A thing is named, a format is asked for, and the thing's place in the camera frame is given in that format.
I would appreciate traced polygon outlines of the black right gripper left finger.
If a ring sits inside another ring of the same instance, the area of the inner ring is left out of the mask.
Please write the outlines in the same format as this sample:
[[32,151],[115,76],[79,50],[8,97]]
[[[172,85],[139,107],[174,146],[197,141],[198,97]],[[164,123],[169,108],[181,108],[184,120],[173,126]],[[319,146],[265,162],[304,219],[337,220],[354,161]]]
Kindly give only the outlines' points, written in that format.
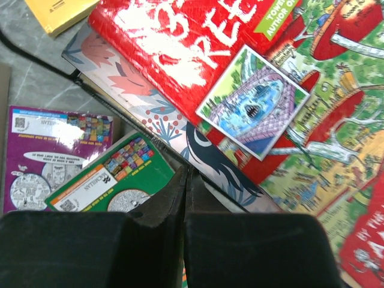
[[123,212],[1,218],[2,287],[181,287],[186,166]]

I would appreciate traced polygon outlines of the red 13-Storey Treehouse book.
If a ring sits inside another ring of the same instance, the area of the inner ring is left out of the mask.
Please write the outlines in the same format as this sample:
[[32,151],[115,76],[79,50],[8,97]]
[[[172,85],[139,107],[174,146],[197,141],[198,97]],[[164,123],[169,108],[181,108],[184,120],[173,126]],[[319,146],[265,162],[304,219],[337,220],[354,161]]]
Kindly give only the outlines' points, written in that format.
[[342,277],[383,286],[383,2],[101,1],[90,26]]

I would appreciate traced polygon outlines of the Little Women floral book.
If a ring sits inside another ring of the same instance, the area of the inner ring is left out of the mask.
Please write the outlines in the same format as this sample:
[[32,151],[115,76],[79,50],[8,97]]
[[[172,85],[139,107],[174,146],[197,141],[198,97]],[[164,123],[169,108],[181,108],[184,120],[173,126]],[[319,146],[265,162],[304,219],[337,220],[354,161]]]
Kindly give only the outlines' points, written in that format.
[[158,149],[196,168],[214,195],[221,194],[246,212],[279,210],[87,23],[67,44],[62,57],[78,70],[79,80],[89,85],[95,99],[147,135]]

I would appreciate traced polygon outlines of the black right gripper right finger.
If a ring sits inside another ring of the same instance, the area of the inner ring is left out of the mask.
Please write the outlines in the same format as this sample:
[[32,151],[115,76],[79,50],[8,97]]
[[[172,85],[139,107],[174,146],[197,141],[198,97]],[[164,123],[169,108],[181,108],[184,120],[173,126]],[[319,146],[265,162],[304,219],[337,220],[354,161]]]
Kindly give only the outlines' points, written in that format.
[[187,180],[184,261],[189,287],[343,287],[316,218],[232,213],[197,172]]

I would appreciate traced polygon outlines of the green back-cover Treehouse book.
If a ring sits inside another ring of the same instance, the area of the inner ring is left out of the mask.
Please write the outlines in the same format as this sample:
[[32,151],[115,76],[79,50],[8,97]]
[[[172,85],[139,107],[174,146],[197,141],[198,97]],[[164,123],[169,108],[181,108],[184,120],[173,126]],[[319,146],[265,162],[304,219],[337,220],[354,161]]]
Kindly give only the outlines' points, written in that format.
[[113,144],[45,199],[51,211],[128,212],[160,191],[175,171],[141,133]]

